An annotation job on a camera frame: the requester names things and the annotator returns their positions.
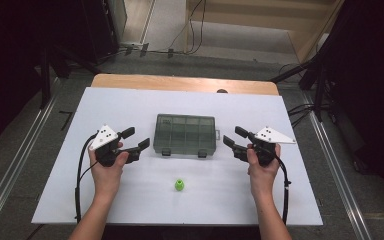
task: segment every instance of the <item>white table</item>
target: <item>white table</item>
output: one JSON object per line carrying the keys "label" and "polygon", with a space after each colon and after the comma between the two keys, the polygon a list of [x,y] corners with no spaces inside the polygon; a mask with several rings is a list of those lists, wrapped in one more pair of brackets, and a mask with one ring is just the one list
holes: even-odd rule
{"label": "white table", "polygon": [[[248,164],[217,141],[214,156],[173,155],[163,158],[152,148],[158,113],[214,116],[221,137],[238,144],[247,141],[234,133],[235,126],[258,131],[270,126],[294,137],[280,96],[194,93],[180,91],[87,88],[71,123],[64,144],[49,176],[33,223],[74,224],[74,188],[80,151],[86,139],[104,123],[115,131],[135,127],[136,134],[125,141],[133,147],[147,137],[151,147],[138,162],[126,165],[120,191],[108,216],[108,223],[123,225],[253,225],[257,224],[250,193]],[[297,144],[283,144],[282,155],[290,181],[288,225],[322,225],[307,172]],[[89,161],[83,161],[85,170]],[[176,179],[185,189],[174,188]],[[94,194],[87,173],[81,182],[84,214]],[[274,184],[278,211],[283,209],[283,173]]]}

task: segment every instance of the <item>wooden table edge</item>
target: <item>wooden table edge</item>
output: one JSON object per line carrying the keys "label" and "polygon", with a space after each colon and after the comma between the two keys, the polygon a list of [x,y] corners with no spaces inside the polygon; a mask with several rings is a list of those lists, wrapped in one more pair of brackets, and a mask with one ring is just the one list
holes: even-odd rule
{"label": "wooden table edge", "polygon": [[272,82],[156,75],[98,74],[91,87],[279,95]]}

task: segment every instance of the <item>small green toy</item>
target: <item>small green toy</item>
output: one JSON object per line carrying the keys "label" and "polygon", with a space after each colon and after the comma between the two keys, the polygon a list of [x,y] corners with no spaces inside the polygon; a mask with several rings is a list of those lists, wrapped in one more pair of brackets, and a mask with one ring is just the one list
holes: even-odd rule
{"label": "small green toy", "polygon": [[182,179],[177,179],[176,183],[174,184],[174,188],[176,188],[177,191],[182,191],[185,187],[185,184],[183,183]]}

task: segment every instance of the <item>hand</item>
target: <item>hand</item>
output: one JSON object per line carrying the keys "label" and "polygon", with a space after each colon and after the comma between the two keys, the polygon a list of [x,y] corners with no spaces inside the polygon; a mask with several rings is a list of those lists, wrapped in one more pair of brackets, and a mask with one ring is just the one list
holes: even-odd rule
{"label": "hand", "polygon": [[[104,167],[97,163],[92,169],[92,177],[95,183],[94,200],[103,201],[111,204],[120,187],[121,174],[123,166],[129,157],[128,152],[120,153],[111,167]],[[97,162],[95,151],[89,149],[90,165]]]}
{"label": "hand", "polygon": [[[280,145],[276,144],[276,155],[280,157]],[[266,167],[260,166],[258,157],[254,149],[248,148],[248,175],[251,181],[251,193],[254,199],[270,197],[272,198],[273,183],[279,169],[279,162],[274,159]]]}

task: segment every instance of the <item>clear plastic box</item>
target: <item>clear plastic box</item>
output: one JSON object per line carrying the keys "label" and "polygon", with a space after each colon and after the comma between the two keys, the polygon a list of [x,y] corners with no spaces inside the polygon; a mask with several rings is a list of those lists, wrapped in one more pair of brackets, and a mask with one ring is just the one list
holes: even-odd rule
{"label": "clear plastic box", "polygon": [[186,154],[205,158],[213,155],[216,151],[214,117],[158,114],[154,149],[163,156]]}

